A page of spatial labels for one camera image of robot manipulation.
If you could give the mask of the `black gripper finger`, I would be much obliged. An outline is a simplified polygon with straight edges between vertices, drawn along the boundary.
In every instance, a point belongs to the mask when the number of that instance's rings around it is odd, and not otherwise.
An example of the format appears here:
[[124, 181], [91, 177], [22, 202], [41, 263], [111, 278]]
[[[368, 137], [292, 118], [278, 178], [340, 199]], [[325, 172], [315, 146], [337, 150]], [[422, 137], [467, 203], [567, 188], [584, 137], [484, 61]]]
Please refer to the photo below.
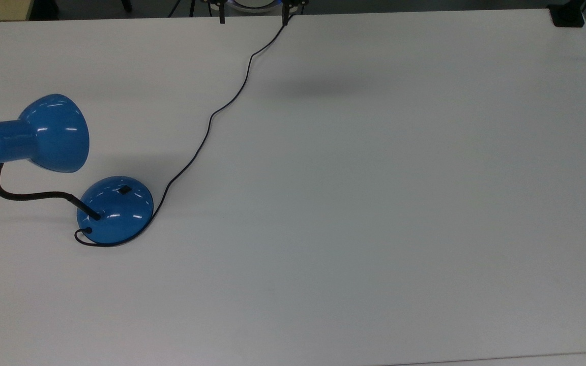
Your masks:
[[202, 1], [202, 2], [207, 6], [207, 9], [208, 9], [210, 16], [213, 16], [213, 15], [218, 16], [219, 23], [225, 24], [225, 18], [226, 18], [225, 3], [226, 3], [226, 1], [220, 0], [220, 1]]
[[299, 0], [281, 0], [281, 18], [283, 27], [286, 27], [289, 23], [289, 20], [293, 16], [293, 9], [300, 8], [301, 11], [304, 7], [308, 4], [307, 1], [299, 1]]

